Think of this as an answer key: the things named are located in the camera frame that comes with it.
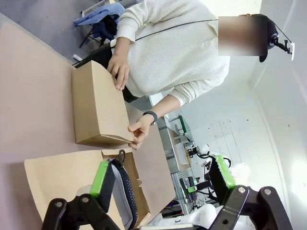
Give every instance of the black smartwatch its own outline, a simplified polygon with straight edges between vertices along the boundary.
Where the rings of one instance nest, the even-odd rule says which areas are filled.
[[[154,120],[153,120],[153,122],[152,122],[151,125],[155,125],[155,124],[157,123],[157,121],[158,121],[158,116],[157,116],[157,114],[156,114],[155,112],[152,112],[152,111],[147,111],[147,112],[145,112],[143,115],[146,115],[146,114],[150,114],[150,115],[153,116]]]

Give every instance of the blue jacket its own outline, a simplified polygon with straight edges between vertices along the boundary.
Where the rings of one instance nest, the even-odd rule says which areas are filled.
[[[86,14],[82,18],[78,18],[73,21],[75,25],[89,25],[100,22],[107,15],[118,15],[121,16],[125,11],[125,8],[122,7],[118,2],[101,6]]]

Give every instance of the beige table surface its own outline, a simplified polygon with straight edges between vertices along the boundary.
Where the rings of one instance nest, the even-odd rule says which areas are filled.
[[[0,206],[1,229],[37,230],[41,219],[27,182],[24,160],[96,147],[75,144],[71,65],[52,48],[0,14]],[[141,112],[127,105],[130,122]],[[133,153],[147,167],[143,183],[151,212],[175,197],[159,131]]]

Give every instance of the gray floor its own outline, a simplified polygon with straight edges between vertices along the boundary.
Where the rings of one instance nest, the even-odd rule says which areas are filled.
[[[90,27],[75,27],[72,21],[97,2],[99,0],[0,0],[0,12],[67,59],[73,54],[84,58],[98,43],[88,39],[80,49]]]

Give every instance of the screw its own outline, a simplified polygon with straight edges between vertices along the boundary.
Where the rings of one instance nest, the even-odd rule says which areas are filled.
[[[86,202],[89,201],[89,199],[88,199],[87,197],[83,197],[83,198],[82,198],[82,201],[86,203]]]
[[[62,206],[62,202],[57,202],[57,203],[56,203],[56,206],[57,206],[57,207],[61,207],[61,206]]]
[[[264,190],[264,193],[265,193],[266,195],[269,195],[269,194],[271,194],[271,191],[270,191],[270,189],[265,189],[265,190]]]
[[[240,193],[245,193],[245,188],[239,187],[239,192],[240,192]]]

